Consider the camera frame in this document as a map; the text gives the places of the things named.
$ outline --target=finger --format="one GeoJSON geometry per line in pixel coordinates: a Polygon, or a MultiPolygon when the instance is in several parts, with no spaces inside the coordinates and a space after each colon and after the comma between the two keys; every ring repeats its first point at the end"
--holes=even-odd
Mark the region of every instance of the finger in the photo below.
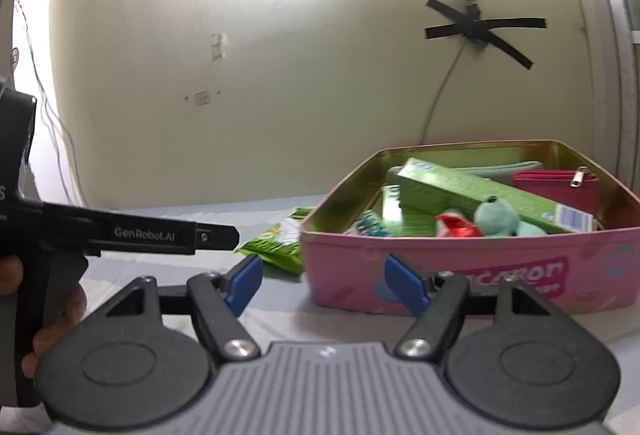
{"type": "Polygon", "coordinates": [[[22,373],[27,379],[33,379],[35,377],[37,366],[38,356],[34,352],[22,358],[22,373]]]}
{"type": "Polygon", "coordinates": [[[86,294],[82,286],[78,284],[69,294],[65,303],[65,315],[75,324],[78,323],[86,312],[86,294]]]}
{"type": "Polygon", "coordinates": [[[0,258],[0,294],[11,294],[22,282],[22,263],[17,256],[0,258]]]}
{"type": "Polygon", "coordinates": [[[42,357],[62,336],[65,336],[71,329],[71,321],[62,316],[56,323],[39,330],[33,338],[33,350],[38,357],[42,357]]]}

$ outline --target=black tape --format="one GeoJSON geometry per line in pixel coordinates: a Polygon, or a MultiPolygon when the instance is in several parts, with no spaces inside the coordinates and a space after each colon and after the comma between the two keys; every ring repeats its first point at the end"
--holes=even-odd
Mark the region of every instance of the black tape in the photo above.
{"type": "Polygon", "coordinates": [[[439,27],[430,27],[424,30],[426,39],[442,38],[445,36],[455,36],[462,34],[471,40],[482,41],[486,44],[492,44],[494,47],[502,50],[505,54],[510,55],[520,65],[527,70],[533,66],[533,62],[527,58],[518,49],[512,47],[502,38],[499,38],[490,29],[497,28],[528,28],[528,29],[546,29],[546,20],[544,18],[501,18],[491,20],[475,19],[472,15],[464,14],[457,11],[453,7],[446,5],[438,0],[429,0],[427,7],[434,9],[443,16],[455,21],[450,25],[442,25],[439,27]]]}

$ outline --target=black handle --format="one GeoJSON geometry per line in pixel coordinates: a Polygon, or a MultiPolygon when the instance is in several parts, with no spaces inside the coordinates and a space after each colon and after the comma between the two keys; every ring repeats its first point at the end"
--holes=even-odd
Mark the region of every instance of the black handle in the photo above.
{"type": "Polygon", "coordinates": [[[60,317],[87,261],[81,253],[36,246],[16,254],[23,266],[22,283],[16,293],[0,297],[0,405],[32,407],[40,399],[33,381],[22,373],[22,358],[33,352],[35,333],[60,317]]]}
{"type": "Polygon", "coordinates": [[[257,359],[260,348],[214,287],[215,279],[216,276],[198,274],[187,280],[187,292],[193,303],[191,322],[200,344],[219,366],[257,359]]]}
{"type": "Polygon", "coordinates": [[[455,343],[465,321],[465,301],[469,280],[459,274],[444,278],[442,289],[396,345],[394,353],[402,359],[420,359],[439,364],[455,343]],[[422,354],[412,353],[412,341],[423,341],[422,354]]]}

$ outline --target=white cable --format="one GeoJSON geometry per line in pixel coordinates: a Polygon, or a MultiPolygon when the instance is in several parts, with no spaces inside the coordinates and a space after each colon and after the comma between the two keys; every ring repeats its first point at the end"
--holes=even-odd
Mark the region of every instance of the white cable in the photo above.
{"type": "Polygon", "coordinates": [[[456,68],[458,61],[460,60],[460,56],[462,56],[462,51],[465,49],[465,45],[466,45],[466,39],[462,41],[462,45],[460,45],[460,48],[456,53],[456,57],[453,59],[453,62],[451,63],[449,70],[447,70],[447,73],[445,74],[444,79],[440,83],[440,86],[436,92],[436,95],[433,97],[433,102],[431,103],[431,107],[429,108],[429,113],[427,114],[427,118],[424,120],[424,126],[422,126],[422,131],[420,132],[420,142],[418,142],[418,146],[425,144],[427,141],[427,133],[429,132],[429,127],[431,126],[431,121],[433,120],[433,114],[436,111],[436,107],[438,106],[442,93],[447,87],[449,78],[451,77],[451,74],[453,73],[454,68],[456,68]]]}
{"type": "Polygon", "coordinates": [[[40,105],[40,119],[43,123],[43,125],[45,126],[45,128],[47,129],[47,131],[49,132],[49,136],[51,138],[52,144],[53,144],[53,148],[55,150],[56,153],[56,162],[58,164],[58,171],[60,173],[60,181],[62,183],[62,187],[63,187],[63,191],[65,192],[65,196],[67,198],[67,200],[69,201],[70,204],[73,204],[74,201],[70,196],[70,192],[68,190],[68,187],[66,185],[66,181],[65,181],[65,176],[63,175],[62,172],[62,159],[61,159],[61,155],[60,155],[60,149],[58,148],[58,141],[56,139],[56,132],[58,132],[58,134],[60,134],[61,139],[63,141],[63,143],[65,142],[65,135],[68,138],[69,141],[69,146],[71,147],[71,157],[73,159],[73,168],[75,171],[75,176],[76,176],[76,189],[77,189],[77,194],[80,198],[81,204],[88,207],[88,203],[87,203],[87,199],[86,196],[84,196],[84,190],[82,189],[82,183],[80,181],[80,173],[79,173],[79,169],[78,169],[78,157],[76,155],[76,144],[74,142],[73,137],[71,136],[71,134],[69,133],[68,129],[66,129],[66,126],[64,125],[64,123],[62,122],[62,119],[60,119],[60,117],[58,116],[58,114],[55,112],[55,110],[53,109],[50,101],[49,101],[49,97],[47,97],[47,92],[44,89],[44,86],[42,84],[42,81],[40,80],[40,76],[38,74],[38,69],[36,67],[36,61],[35,61],[35,55],[33,52],[33,44],[31,42],[31,34],[29,32],[29,23],[27,21],[27,15],[24,11],[24,8],[22,7],[22,5],[20,4],[20,0],[14,0],[15,3],[17,4],[18,8],[20,9],[20,12],[22,14],[22,18],[24,19],[24,30],[25,30],[25,34],[27,37],[27,44],[29,46],[29,52],[31,55],[31,62],[33,64],[33,72],[36,78],[36,82],[38,83],[38,89],[40,91],[40,97],[42,98],[42,104],[40,105]],[[47,125],[46,121],[44,120],[44,116],[47,117],[47,119],[49,120],[49,125],[47,125]]]}

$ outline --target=metal screw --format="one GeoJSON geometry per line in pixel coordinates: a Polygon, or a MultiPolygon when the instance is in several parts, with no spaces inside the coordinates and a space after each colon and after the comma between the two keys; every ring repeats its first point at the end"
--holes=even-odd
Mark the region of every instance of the metal screw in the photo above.
{"type": "Polygon", "coordinates": [[[431,345],[424,339],[407,339],[398,351],[406,357],[424,357],[431,352],[431,345]]]}
{"type": "Polygon", "coordinates": [[[246,359],[258,352],[257,345],[249,339],[231,339],[225,343],[225,353],[231,357],[246,359]]]}

